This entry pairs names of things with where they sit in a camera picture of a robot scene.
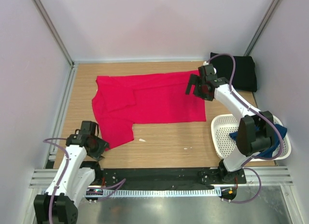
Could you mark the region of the red t shirt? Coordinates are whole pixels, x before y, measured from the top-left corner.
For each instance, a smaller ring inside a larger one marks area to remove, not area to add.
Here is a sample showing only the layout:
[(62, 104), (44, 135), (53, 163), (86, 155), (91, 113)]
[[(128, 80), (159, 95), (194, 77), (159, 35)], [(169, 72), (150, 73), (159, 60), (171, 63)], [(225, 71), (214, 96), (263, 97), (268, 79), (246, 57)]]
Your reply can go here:
[(92, 109), (102, 138), (113, 149), (134, 140), (134, 124), (205, 122), (205, 102), (185, 93), (197, 73), (98, 76)]

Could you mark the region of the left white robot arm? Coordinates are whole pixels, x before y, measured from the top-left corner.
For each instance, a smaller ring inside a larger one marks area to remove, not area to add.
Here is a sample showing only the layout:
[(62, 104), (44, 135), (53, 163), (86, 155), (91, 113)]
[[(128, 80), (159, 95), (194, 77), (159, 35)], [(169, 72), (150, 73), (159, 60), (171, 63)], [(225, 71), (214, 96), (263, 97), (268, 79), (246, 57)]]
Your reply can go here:
[(99, 162), (109, 148), (99, 136), (99, 126), (82, 121), (81, 127), (65, 139), (61, 165), (51, 184), (34, 198), (35, 218), (39, 224), (75, 224), (78, 206), (87, 187), (98, 185), (103, 178)]

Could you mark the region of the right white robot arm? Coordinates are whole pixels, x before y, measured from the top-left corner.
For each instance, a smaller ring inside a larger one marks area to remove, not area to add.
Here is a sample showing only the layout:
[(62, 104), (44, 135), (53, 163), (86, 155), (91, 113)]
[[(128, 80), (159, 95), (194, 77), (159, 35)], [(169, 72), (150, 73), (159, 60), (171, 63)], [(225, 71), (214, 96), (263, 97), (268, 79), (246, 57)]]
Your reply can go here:
[(244, 165), (260, 158), (260, 154), (270, 148), (278, 148), (277, 155), (281, 155), (283, 139), (274, 125), (273, 114), (262, 112), (247, 102), (231, 81), (217, 76), (212, 64), (203, 65), (198, 68), (198, 74), (190, 75), (185, 93), (193, 93), (207, 101), (219, 101), (238, 122), (236, 147), (219, 162), (217, 176), (221, 182), (231, 183)]

